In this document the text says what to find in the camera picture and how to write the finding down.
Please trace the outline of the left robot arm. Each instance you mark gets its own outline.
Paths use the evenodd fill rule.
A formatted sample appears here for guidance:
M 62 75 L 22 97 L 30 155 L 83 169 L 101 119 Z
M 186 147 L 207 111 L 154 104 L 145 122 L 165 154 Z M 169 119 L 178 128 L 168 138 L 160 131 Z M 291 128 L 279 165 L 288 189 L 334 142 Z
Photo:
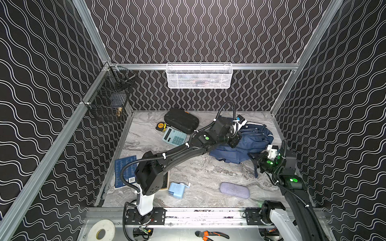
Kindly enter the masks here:
M 153 212 L 154 195 L 163 184 L 165 173 L 191 158 L 204 155 L 221 145 L 237 146 L 238 131 L 245 119 L 236 116 L 235 102 L 229 100 L 207 126 L 195 130 L 184 144 L 163 153 L 132 161 L 120 170 L 120 180 L 137 192 L 136 210 L 141 217 Z

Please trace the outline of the brown black book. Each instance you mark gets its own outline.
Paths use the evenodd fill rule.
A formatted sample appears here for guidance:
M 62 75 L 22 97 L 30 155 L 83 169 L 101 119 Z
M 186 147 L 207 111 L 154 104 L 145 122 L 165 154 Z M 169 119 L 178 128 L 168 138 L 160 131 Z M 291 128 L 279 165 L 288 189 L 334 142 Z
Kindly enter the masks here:
M 160 190 L 168 190 L 169 189 L 169 172 L 166 172 L 163 176 L 163 183 Z

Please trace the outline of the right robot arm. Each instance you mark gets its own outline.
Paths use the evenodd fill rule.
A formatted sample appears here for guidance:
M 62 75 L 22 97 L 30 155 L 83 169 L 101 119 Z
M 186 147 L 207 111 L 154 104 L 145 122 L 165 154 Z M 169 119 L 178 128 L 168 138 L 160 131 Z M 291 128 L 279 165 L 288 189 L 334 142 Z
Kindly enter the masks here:
M 288 149 L 286 140 L 282 140 L 276 154 L 272 155 L 272 150 L 274 148 L 268 148 L 257 156 L 257 167 L 280 190 L 295 219 L 290 219 L 281 202 L 266 200 L 260 211 L 261 221 L 273 224 L 282 241 L 328 240 L 310 202 L 306 185 L 295 174 L 296 155 Z

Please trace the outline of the navy blue backpack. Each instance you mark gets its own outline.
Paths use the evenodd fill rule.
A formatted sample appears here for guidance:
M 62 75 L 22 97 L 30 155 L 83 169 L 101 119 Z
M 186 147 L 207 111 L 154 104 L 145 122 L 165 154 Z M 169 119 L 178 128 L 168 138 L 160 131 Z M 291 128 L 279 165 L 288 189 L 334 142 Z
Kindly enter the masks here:
M 229 145 L 220 145 L 209 155 L 218 161 L 240 164 L 250 159 L 248 153 L 261 153 L 274 140 L 272 132 L 261 123 L 247 122 L 239 133 L 241 140 L 235 148 L 231 148 Z

